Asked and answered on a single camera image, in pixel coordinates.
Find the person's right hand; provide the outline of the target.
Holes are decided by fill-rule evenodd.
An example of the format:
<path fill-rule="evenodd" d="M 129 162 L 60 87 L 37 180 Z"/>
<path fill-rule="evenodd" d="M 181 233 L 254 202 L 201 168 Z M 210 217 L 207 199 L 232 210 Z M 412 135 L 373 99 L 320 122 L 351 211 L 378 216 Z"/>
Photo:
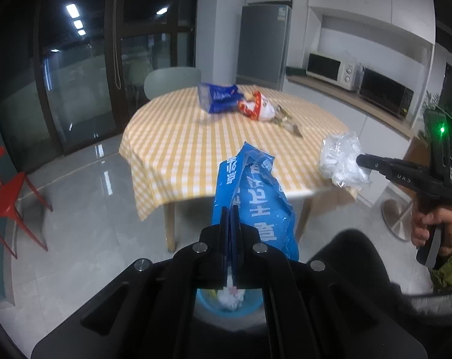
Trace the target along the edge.
<path fill-rule="evenodd" d="M 429 239 L 427 228 L 432 225 L 443 224 L 444 239 L 439 253 L 443 256 L 452 254 L 452 207 L 439 206 L 431 212 L 424 214 L 420 204 L 415 199 L 412 210 L 411 242 L 416 247 L 423 247 Z"/>

